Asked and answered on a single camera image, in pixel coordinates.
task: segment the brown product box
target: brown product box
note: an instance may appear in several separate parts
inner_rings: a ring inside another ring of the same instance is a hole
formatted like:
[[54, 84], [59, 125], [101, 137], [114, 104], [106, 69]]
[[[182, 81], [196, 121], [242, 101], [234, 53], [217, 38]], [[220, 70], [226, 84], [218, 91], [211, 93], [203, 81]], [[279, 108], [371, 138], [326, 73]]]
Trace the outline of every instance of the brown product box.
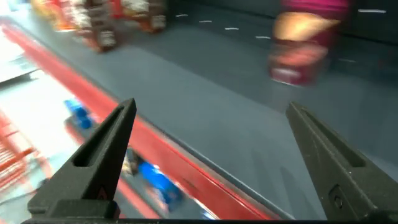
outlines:
[[113, 18], [103, 0], [73, 0], [72, 16], [76, 33], [96, 52], [105, 52], [117, 44]]
[[123, 15], [140, 24], [144, 32], [160, 32], [166, 28], [164, 0], [120, 0]]

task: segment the blue product package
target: blue product package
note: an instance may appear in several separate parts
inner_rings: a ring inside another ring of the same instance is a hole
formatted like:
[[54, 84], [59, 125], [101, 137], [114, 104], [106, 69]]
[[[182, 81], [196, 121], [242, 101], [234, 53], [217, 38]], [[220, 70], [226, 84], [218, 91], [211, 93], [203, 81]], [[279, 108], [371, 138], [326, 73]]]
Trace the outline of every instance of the blue product package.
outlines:
[[85, 118], [88, 116], [87, 110], [84, 106], [76, 99], [70, 99], [64, 101], [65, 106], [67, 106], [68, 110], [72, 113], [72, 115], [77, 118]]
[[89, 117], [87, 110], [76, 99], [64, 101], [65, 106], [68, 108], [73, 116], [73, 121], [82, 129], [89, 129], [92, 126], [92, 120]]
[[167, 205], [171, 212], [183, 199], [181, 190], [173, 184], [160, 170], [148, 162], [138, 167], [143, 178], [155, 189], [158, 199]]

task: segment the maroon product package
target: maroon product package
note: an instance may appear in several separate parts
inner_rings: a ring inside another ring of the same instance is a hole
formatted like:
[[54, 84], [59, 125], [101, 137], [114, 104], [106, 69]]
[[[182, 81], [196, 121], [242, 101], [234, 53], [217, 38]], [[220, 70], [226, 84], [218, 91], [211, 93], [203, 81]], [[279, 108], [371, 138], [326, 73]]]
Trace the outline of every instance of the maroon product package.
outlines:
[[274, 50], [269, 56], [272, 79], [291, 85], [316, 78], [348, 10], [348, 0], [284, 0], [285, 12], [274, 27]]
[[109, 2], [105, 0], [71, 0], [70, 12], [76, 33], [96, 52], [117, 45]]
[[120, 0], [123, 17], [137, 21], [144, 32], [166, 28], [165, 0]]

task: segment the red shelf edge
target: red shelf edge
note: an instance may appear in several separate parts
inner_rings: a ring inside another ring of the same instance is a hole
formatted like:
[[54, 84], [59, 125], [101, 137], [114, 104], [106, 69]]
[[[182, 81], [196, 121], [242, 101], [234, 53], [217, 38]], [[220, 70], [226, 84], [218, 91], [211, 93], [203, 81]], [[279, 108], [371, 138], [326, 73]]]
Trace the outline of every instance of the red shelf edge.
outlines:
[[[102, 122], [117, 106], [118, 103], [114, 99], [62, 63], [53, 53], [28, 37], [20, 29], [3, 23], [2, 31], [8, 39], [25, 50], [25, 56], [69, 89], [94, 113], [96, 122]], [[275, 219], [274, 216], [264, 213], [263, 210], [207, 174], [170, 142], [143, 120], [136, 119], [129, 142], [131, 147], [145, 160], [158, 165], [163, 173], [218, 218], [228, 220]]]

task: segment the grocery shelf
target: grocery shelf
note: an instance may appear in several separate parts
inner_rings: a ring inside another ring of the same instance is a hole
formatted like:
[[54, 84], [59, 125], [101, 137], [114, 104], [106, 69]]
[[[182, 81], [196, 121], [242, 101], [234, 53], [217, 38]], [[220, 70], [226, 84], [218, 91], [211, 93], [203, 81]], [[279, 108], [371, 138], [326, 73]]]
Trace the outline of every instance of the grocery shelf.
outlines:
[[[131, 147], [219, 218], [325, 218], [284, 116], [293, 100], [398, 174], [395, 46], [342, 37], [317, 85], [296, 88], [267, 76], [271, 41], [256, 36], [270, 37], [272, 20], [189, 4], [174, 11], [159, 35], [118, 26], [122, 46], [100, 55], [29, 12], [2, 26], [97, 122], [133, 96]], [[239, 31], [224, 29], [232, 26]]]

